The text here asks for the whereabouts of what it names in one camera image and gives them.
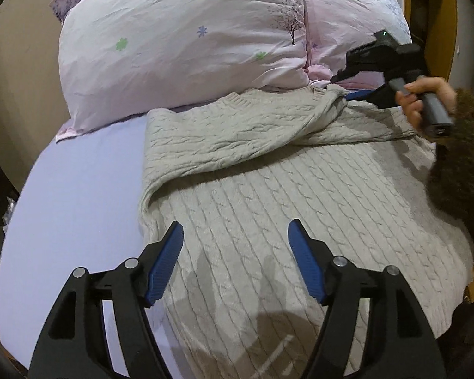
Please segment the person's right hand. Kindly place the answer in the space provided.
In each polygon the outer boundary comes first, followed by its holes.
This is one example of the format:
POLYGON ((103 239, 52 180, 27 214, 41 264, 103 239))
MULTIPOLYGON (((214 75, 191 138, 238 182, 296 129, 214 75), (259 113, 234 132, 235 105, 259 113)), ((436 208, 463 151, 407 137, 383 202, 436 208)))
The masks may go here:
POLYGON ((421 132, 423 128, 424 104, 420 100, 420 94, 435 93, 451 117, 456 113, 456 91, 444 78, 421 77, 406 84, 405 89, 408 91, 408 95, 398 91, 396 103, 402 107, 408 122, 418 132, 421 132))

